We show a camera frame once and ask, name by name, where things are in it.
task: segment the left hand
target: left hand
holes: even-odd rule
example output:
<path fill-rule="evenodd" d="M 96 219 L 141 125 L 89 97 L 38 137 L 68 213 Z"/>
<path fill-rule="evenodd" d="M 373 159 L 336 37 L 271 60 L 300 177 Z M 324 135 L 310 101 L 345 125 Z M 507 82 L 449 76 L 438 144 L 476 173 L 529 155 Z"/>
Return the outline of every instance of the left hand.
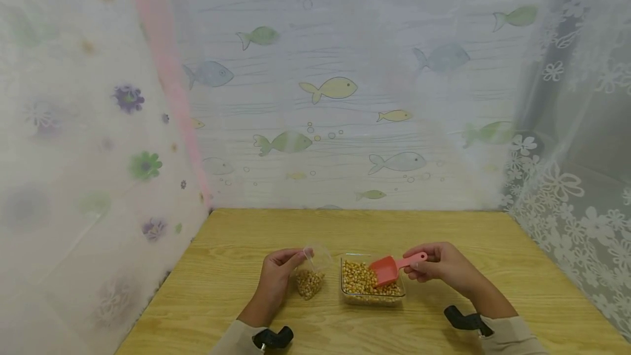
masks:
<path fill-rule="evenodd" d="M 269 326 L 285 300 L 291 272 L 305 259 L 301 248 L 286 248 L 265 256 L 256 292 L 237 319 L 251 327 Z"/>

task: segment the hand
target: hand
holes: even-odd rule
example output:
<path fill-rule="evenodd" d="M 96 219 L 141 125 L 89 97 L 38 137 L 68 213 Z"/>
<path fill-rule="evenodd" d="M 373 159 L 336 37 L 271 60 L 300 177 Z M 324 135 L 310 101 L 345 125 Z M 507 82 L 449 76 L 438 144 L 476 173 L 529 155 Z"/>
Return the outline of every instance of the hand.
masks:
<path fill-rule="evenodd" d="M 265 256 L 259 285 L 237 319 L 251 327 L 269 326 L 287 292 L 289 276 L 307 256 L 300 248 L 287 248 Z"/>
<path fill-rule="evenodd" d="M 451 243 L 427 243 L 410 248 L 404 258 L 424 251 L 427 260 L 404 269 L 411 280 L 426 283 L 441 279 L 469 299 L 478 313 L 489 318 L 517 316 L 510 302 L 478 269 Z"/>

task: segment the table top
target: table top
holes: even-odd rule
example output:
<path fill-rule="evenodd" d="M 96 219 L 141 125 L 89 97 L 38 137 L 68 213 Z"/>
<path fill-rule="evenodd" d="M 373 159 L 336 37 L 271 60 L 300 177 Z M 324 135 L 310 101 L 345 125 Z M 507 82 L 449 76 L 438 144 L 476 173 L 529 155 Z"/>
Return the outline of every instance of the table top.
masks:
<path fill-rule="evenodd" d="M 256 289 L 270 251 L 324 244 L 336 261 L 305 301 L 290 290 L 272 324 L 295 338 L 286 354 L 482 354 L 477 333 L 453 329 L 448 305 L 473 307 L 439 281 L 406 281 L 401 308 L 341 304 L 345 252 L 401 255 L 449 241 L 511 300 L 551 354 L 623 354 L 631 346 L 504 213 L 484 211 L 214 211 L 117 355 L 207 354 Z"/>

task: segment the clear plastic container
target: clear plastic container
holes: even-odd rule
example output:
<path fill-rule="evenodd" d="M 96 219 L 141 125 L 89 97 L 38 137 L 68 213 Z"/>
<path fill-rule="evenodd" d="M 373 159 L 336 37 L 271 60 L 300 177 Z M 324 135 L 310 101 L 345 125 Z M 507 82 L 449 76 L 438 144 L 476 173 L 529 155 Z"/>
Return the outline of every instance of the clear plastic container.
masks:
<path fill-rule="evenodd" d="M 403 285 L 403 279 L 401 276 L 396 281 L 396 285 L 399 288 L 398 295 L 385 295 L 385 294 L 363 294 L 363 293 L 350 293 L 344 290 L 344 261 L 355 263 L 370 264 L 379 259 L 376 256 L 369 254 L 344 254 L 340 258 L 340 297 L 343 302 L 349 305 L 362 305 L 362 306 L 386 306 L 396 307 L 403 303 L 405 297 L 405 287 Z"/>
<path fill-rule="evenodd" d="M 324 284 L 325 271 L 333 265 L 331 254 L 322 244 L 314 243 L 303 248 L 307 260 L 296 268 L 294 280 L 304 300 L 314 297 Z"/>

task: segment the black clamp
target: black clamp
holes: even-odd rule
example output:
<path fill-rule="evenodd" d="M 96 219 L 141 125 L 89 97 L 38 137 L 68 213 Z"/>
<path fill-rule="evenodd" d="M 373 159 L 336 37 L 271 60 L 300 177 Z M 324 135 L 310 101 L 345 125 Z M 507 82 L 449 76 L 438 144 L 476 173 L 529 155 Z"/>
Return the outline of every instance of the black clamp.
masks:
<path fill-rule="evenodd" d="M 278 332 L 265 329 L 259 331 L 259 333 L 252 338 L 254 345 L 265 350 L 266 348 L 285 348 L 294 339 L 294 332 L 291 331 L 289 326 L 283 326 Z"/>
<path fill-rule="evenodd" d="M 484 337 L 489 337 L 494 332 L 486 326 L 486 323 L 482 321 L 480 314 L 462 315 L 460 310 L 456 306 L 447 307 L 444 312 L 451 326 L 460 330 L 480 330 L 480 334 Z"/>

